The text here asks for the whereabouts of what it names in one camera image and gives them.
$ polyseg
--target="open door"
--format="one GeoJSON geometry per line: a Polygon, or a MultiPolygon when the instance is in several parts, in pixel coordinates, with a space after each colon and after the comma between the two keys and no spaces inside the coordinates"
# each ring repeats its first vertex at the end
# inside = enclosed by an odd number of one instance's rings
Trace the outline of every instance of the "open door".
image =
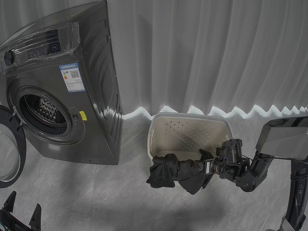
{"type": "Polygon", "coordinates": [[[25,166],[26,137],[20,119],[0,105],[0,188],[11,186],[25,166]]]}

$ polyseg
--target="floor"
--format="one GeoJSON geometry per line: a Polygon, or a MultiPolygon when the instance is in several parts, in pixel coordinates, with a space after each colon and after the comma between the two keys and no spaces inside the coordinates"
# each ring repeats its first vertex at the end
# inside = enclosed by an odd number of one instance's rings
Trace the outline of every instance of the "floor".
{"type": "MultiPolygon", "coordinates": [[[[227,118],[233,136],[243,140],[244,155],[254,156],[263,124],[274,118],[261,117],[257,112],[246,119],[240,115],[227,118]]],[[[142,114],[124,121],[118,166],[44,158],[27,141],[24,171],[15,184],[0,189],[0,203],[15,190],[13,214],[28,224],[39,203],[42,230],[53,231],[279,228],[289,198],[290,162],[274,160],[265,181],[251,193],[217,175],[195,195],[181,187],[154,189],[145,182],[151,166],[147,155],[150,122],[142,114]]],[[[307,230],[308,223],[304,225],[302,230],[307,230]]]]}

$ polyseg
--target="gray washing machine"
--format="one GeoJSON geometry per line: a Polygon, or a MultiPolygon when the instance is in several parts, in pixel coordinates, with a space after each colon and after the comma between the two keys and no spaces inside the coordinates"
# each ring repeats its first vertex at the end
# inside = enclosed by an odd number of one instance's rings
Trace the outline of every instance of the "gray washing machine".
{"type": "Polygon", "coordinates": [[[118,164],[122,113],[110,39],[104,0],[41,18],[0,46],[0,133],[16,147],[0,188],[21,174],[25,137],[44,157],[118,164]]]}

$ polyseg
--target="sticker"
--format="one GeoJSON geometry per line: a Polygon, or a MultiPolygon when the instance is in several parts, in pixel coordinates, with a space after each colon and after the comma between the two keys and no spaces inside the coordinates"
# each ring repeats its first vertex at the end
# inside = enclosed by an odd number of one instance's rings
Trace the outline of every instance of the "sticker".
{"type": "Polygon", "coordinates": [[[68,92],[85,91],[77,63],[59,66],[68,92]]]}
{"type": "Polygon", "coordinates": [[[86,114],[84,113],[84,111],[79,111],[80,115],[81,115],[81,118],[83,121],[86,121],[87,120],[87,117],[86,117],[86,114]]]}
{"type": "Polygon", "coordinates": [[[206,163],[206,173],[208,174],[210,172],[210,162],[206,163]]]}

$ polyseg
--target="laundry basket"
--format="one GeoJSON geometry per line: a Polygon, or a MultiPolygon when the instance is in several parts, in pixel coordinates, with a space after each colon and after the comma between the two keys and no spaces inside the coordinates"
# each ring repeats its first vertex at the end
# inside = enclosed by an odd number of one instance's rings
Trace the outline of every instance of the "laundry basket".
{"type": "Polygon", "coordinates": [[[215,157],[216,148],[232,137],[224,118],[162,112],[154,116],[149,129],[148,155],[151,161],[168,153],[174,153],[179,161],[200,160],[201,148],[215,157]]]}

